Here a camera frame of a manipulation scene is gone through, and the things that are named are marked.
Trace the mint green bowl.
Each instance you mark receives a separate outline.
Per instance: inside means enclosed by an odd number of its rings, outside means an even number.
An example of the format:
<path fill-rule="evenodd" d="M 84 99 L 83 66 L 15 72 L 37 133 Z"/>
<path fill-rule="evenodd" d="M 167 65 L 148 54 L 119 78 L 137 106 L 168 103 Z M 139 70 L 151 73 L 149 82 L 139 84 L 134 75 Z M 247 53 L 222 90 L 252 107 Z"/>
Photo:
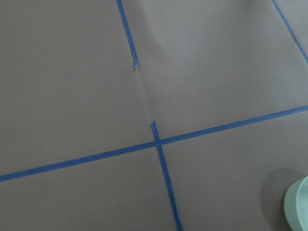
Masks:
<path fill-rule="evenodd" d="M 284 215 L 293 231 L 308 230 L 308 178 L 293 183 L 283 201 Z"/>

